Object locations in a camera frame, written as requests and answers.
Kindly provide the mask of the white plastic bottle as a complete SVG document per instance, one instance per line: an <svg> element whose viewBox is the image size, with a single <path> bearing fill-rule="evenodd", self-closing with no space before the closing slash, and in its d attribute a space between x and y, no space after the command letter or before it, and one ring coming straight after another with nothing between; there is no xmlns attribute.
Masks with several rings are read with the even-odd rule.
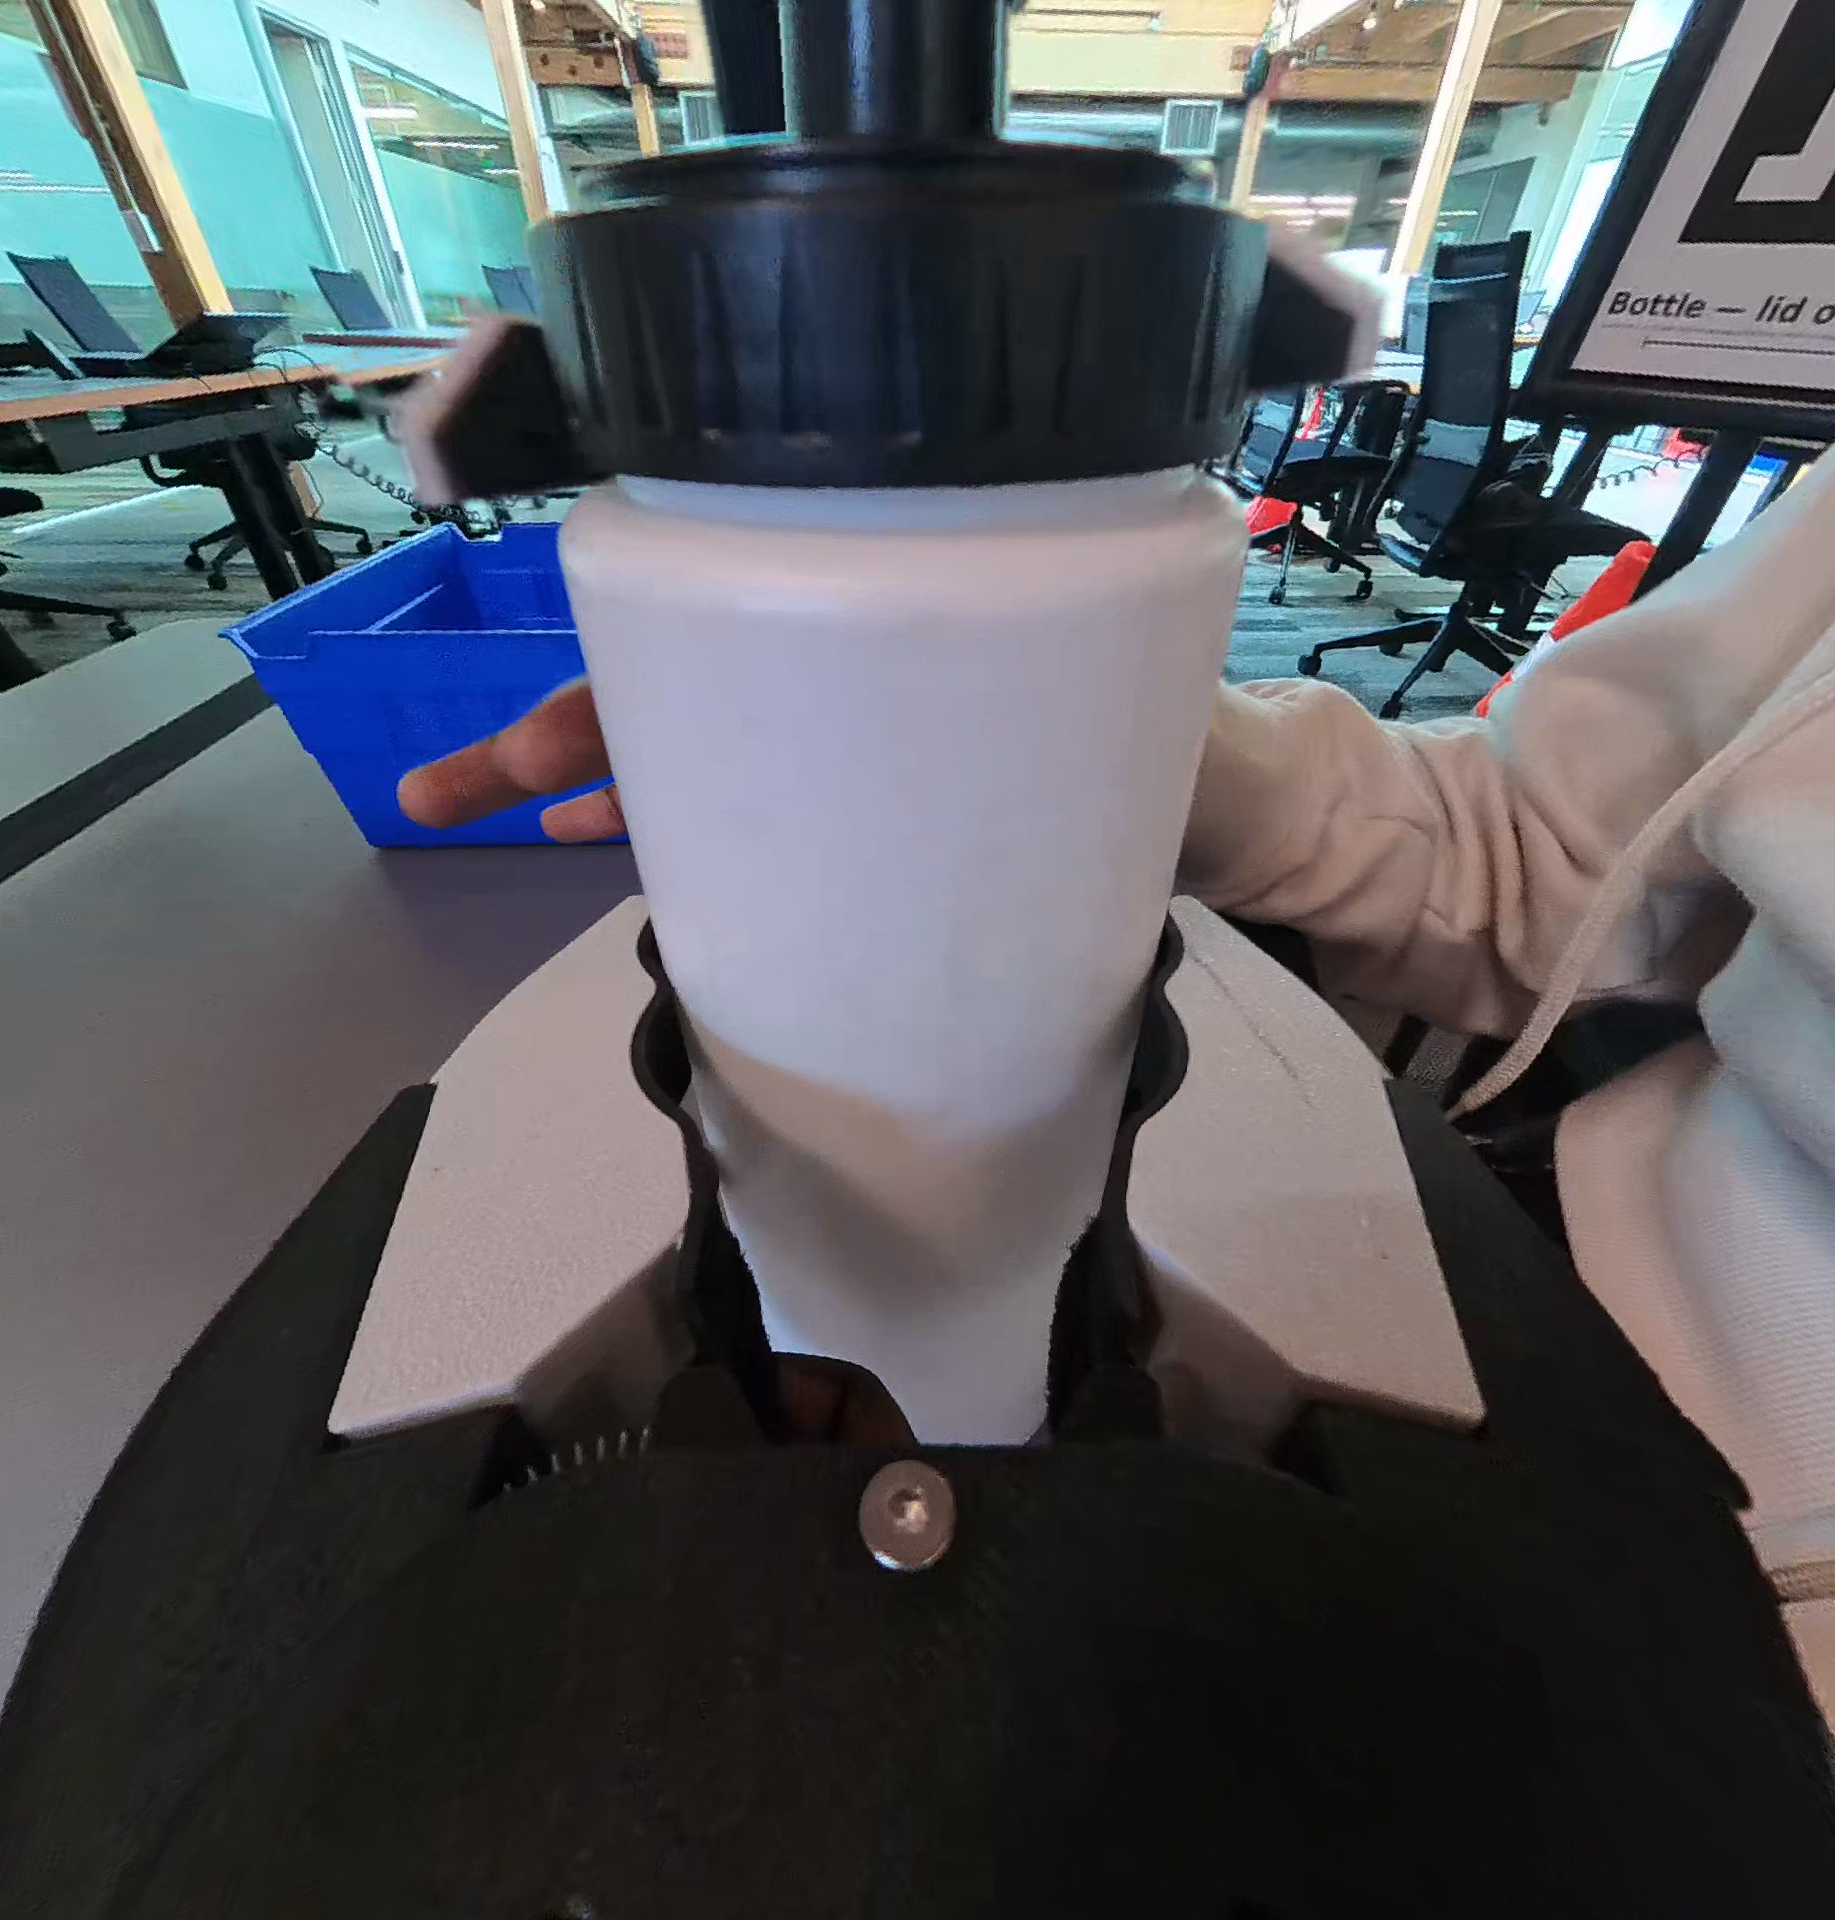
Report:
<svg viewBox="0 0 1835 1920"><path fill-rule="evenodd" d="M1046 1420L1243 571L1197 468L589 488L568 606L773 1346Z"/></svg>

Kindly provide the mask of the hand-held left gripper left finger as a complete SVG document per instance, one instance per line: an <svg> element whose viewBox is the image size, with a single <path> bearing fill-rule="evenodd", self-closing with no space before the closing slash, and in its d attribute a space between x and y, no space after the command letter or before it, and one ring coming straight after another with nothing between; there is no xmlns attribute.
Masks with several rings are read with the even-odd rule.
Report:
<svg viewBox="0 0 1835 1920"><path fill-rule="evenodd" d="M490 1407L568 1458L650 1427L692 1340L681 1133L631 1066L653 990L644 925L644 900L613 907L437 1069L331 1435Z"/></svg>

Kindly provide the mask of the black bottle lid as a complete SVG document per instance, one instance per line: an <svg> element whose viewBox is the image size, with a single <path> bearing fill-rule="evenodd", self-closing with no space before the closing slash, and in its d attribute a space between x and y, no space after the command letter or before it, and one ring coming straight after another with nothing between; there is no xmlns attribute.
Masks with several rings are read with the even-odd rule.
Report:
<svg viewBox="0 0 1835 1920"><path fill-rule="evenodd" d="M538 227L578 480L973 488L1238 439L1270 241L1159 152L1005 136L1015 5L701 5L722 142Z"/></svg>

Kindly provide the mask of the orange cloth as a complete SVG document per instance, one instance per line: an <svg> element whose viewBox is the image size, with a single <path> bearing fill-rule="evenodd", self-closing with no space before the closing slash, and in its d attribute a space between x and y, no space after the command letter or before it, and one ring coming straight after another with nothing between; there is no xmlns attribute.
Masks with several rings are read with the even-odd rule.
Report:
<svg viewBox="0 0 1835 1920"><path fill-rule="evenodd" d="M1528 651L1519 660L1515 660L1505 678L1483 695L1483 698L1474 708L1474 715L1485 717L1492 709L1492 702L1505 693L1505 687L1510 687L1536 662L1546 658L1557 643L1616 611L1622 611L1642 586L1652 559L1654 544L1651 541L1627 541L1626 547L1620 547L1620 551L1602 567L1602 575L1587 589L1583 589L1583 596L1564 611L1561 611L1552 627L1542 637L1536 637Z"/></svg>

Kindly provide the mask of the blue plastic bin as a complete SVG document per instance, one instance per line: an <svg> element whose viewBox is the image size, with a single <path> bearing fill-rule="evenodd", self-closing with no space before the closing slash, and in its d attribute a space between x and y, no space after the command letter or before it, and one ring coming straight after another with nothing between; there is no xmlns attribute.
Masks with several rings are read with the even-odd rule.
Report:
<svg viewBox="0 0 1835 1920"><path fill-rule="evenodd" d="M547 797L434 829L397 789L583 676L558 544L548 521L436 525L224 631L370 846L547 842Z"/></svg>

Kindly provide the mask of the person's left hand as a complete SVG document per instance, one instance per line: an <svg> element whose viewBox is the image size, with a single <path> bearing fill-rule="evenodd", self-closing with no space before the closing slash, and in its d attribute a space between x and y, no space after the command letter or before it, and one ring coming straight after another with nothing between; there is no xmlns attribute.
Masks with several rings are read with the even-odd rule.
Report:
<svg viewBox="0 0 1835 1920"><path fill-rule="evenodd" d="M902 1407L871 1370L836 1357L783 1354L776 1384L795 1443L868 1451L916 1445Z"/></svg>

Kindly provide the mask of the person's right hand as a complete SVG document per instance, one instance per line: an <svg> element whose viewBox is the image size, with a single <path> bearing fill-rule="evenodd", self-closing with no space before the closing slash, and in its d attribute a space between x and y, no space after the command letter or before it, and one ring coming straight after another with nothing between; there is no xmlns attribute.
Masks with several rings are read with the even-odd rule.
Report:
<svg viewBox="0 0 1835 1920"><path fill-rule="evenodd" d="M586 678L554 690L511 727L417 766L397 785L403 814L428 829L459 829L532 802L542 804L547 841L611 842L626 834Z"/></svg>

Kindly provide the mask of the black laptop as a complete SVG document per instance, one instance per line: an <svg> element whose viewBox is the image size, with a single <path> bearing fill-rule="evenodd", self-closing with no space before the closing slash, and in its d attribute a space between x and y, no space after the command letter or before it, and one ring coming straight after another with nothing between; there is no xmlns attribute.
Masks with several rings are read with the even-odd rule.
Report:
<svg viewBox="0 0 1835 1920"><path fill-rule="evenodd" d="M206 313L144 353L60 347L33 328L22 332L22 343L36 366L63 377L198 377L254 371L258 349L288 328L286 313L235 311Z"/></svg>

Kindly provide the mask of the wooden pillar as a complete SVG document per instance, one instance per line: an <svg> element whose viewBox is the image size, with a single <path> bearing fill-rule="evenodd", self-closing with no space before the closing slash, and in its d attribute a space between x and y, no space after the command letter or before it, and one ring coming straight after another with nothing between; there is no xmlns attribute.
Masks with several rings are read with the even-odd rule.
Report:
<svg viewBox="0 0 1835 1920"><path fill-rule="evenodd" d="M110 2L33 2L41 42L77 131L171 324L233 303L167 152Z"/></svg>
<svg viewBox="0 0 1835 1920"><path fill-rule="evenodd" d="M1457 161L1457 148L1466 132L1477 83L1503 9L1503 2L1471 0L1459 5L1392 251L1392 274L1410 279L1424 272L1427 263L1442 195Z"/></svg>
<svg viewBox="0 0 1835 1920"><path fill-rule="evenodd" d="M497 95L508 120L524 211L527 220L538 226L554 215L550 168L545 157L538 95L524 42L518 6L515 2L479 2L479 10L497 79Z"/></svg>

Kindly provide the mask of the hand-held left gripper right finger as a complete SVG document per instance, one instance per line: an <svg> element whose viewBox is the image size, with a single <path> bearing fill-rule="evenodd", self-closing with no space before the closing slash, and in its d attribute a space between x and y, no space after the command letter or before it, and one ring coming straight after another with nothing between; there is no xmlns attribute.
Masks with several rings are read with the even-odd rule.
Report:
<svg viewBox="0 0 1835 1920"><path fill-rule="evenodd" d="M1485 1407L1389 1080L1241 930L1175 900L1098 1212L1048 1338L1048 1430L1277 1448L1313 1410Z"/></svg>

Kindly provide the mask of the wooden top desk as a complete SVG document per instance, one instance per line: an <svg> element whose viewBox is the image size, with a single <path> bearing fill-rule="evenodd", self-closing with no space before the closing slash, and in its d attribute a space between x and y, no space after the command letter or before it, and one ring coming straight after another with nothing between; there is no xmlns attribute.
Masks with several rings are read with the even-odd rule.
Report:
<svg viewBox="0 0 1835 1920"><path fill-rule="evenodd" d="M231 375L0 377L0 471L63 475L244 436L301 436L308 403L384 401L448 352L411 336L333 334Z"/></svg>

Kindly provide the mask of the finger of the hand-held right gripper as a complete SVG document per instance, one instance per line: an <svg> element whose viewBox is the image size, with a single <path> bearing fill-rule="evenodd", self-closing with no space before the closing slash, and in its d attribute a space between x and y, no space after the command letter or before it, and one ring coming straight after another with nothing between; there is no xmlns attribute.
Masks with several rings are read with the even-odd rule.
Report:
<svg viewBox="0 0 1835 1920"><path fill-rule="evenodd" d="M474 322L403 392L403 468L426 511L578 493L593 485L583 444L537 320Z"/></svg>
<svg viewBox="0 0 1835 1920"><path fill-rule="evenodd" d="M1243 388L1288 392L1365 375L1382 343L1384 296L1314 241L1245 223L1254 243Z"/></svg>

